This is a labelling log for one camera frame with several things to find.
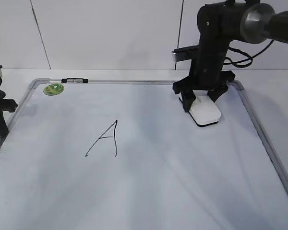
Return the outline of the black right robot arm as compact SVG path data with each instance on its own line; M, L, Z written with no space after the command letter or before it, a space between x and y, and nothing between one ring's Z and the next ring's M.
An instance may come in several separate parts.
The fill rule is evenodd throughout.
M206 4L197 14L200 33L196 46L173 50L176 62L190 60L189 75L173 83L175 94L181 95L185 112L196 100L194 91L207 91L215 102L228 90L227 83L235 74L223 71L232 41L259 44L270 39L288 44L288 11L276 13L273 7L258 0L237 3L234 0Z

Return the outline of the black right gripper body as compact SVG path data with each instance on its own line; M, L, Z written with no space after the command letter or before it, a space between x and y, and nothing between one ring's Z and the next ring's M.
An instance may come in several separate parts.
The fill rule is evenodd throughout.
M183 90L211 91L226 84L221 75L231 38L224 35L221 22L230 4L219 2L202 6L197 14L200 32L197 59L192 60L189 75L173 84L175 94Z

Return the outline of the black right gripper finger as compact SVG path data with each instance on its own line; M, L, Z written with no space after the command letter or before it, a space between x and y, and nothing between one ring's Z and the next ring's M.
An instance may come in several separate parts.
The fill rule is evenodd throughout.
M184 111L188 113L193 102L196 100L196 96L193 90L183 90L180 92L180 100Z
M228 86L226 84L220 85L217 88L208 91L207 95L215 103L218 98L228 91Z

